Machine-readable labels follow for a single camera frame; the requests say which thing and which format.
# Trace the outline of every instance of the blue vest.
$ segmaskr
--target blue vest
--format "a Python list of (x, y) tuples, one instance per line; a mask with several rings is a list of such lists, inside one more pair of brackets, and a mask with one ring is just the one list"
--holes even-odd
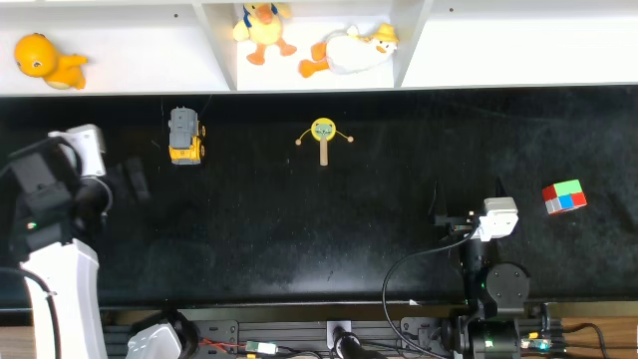
[[(279, 12), (277, 10), (277, 7), (275, 6), (275, 4), (270, 4), (272, 7), (270, 8), (272, 10), (272, 13), (277, 15), (277, 13)], [(248, 12), (248, 10), (246, 10), (246, 6), (244, 5), (243, 7), (243, 23), (246, 24), (246, 27), (248, 29), (250, 29), (252, 27), (252, 24), (250, 23), (250, 20), (248, 20), (248, 15), (250, 15), (250, 13)]]

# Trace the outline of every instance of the white plush duck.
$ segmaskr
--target white plush duck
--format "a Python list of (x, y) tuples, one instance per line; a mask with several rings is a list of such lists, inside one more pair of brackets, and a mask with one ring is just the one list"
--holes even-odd
[(335, 74), (354, 74), (371, 69), (392, 57), (399, 39), (392, 25), (382, 24), (370, 38), (359, 35), (356, 26), (328, 36), (312, 47), (312, 60), (303, 60), (299, 72), (304, 78), (330, 69)]

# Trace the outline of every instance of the rubik's cube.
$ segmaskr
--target rubik's cube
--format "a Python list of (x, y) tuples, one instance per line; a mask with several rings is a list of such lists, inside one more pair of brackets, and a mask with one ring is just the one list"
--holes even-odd
[(587, 205), (578, 179), (553, 184), (542, 191), (549, 214), (561, 213)]

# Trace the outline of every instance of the blue square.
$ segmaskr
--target blue square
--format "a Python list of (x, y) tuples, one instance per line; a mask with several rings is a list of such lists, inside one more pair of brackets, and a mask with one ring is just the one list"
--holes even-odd
[(574, 207), (574, 201), (571, 199), (571, 195), (562, 195), (558, 199), (560, 200), (560, 206), (562, 209), (570, 209)]

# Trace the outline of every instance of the toy truck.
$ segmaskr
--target toy truck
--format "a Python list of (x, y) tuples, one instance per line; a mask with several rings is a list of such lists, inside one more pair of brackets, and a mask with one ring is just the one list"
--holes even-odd
[(168, 121), (168, 152), (175, 165), (199, 165), (205, 156), (203, 138), (206, 128), (197, 119), (197, 112), (187, 108), (170, 111)]

